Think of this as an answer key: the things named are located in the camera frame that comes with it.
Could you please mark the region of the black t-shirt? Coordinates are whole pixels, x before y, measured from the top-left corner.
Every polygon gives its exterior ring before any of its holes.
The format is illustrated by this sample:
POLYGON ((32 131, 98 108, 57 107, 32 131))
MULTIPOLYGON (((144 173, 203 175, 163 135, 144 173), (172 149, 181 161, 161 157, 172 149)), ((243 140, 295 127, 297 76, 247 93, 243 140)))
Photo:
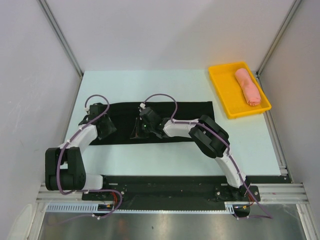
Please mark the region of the black t-shirt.
MULTIPOLYGON (((151 133, 148 137, 134 137, 136 118, 139 116, 139 102, 118 102, 110 105, 107 112, 110 120, 114 124, 116 131, 104 139, 95 139, 91 142, 92 146, 103 145, 133 145, 133 144, 160 144, 160 143, 179 143, 191 142, 186 137, 169 137, 160 139, 151 133)), ((177 103, 178 109, 174 118, 176 120, 193 120, 207 115, 215 118, 212 101, 183 102, 177 103)))

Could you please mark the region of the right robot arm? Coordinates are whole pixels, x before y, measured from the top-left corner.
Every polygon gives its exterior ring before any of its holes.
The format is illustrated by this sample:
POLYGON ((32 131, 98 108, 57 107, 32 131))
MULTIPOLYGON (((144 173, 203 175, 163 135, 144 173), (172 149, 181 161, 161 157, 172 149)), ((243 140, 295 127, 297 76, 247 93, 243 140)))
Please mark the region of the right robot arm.
POLYGON ((130 138, 146 140, 152 137, 163 141, 173 138, 192 140, 204 155, 214 159, 222 169, 231 186, 231 196, 237 201, 248 196, 246 174, 231 154, 229 135, 208 115, 193 120, 162 118, 152 108, 142 104, 130 138))

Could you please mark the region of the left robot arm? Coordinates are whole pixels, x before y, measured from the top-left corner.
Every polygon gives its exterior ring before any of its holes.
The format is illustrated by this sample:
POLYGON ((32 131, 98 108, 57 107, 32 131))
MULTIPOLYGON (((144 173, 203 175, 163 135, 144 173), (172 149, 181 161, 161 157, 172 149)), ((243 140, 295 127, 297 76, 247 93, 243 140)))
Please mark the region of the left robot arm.
POLYGON ((116 132, 107 114, 109 105, 95 103, 87 108, 87 115, 78 124, 72 137, 58 147, 45 152, 45 186, 49 191, 67 195, 75 191, 93 191, 100 200, 110 196, 111 188, 99 174, 86 173, 83 156, 95 140, 104 140, 116 132))

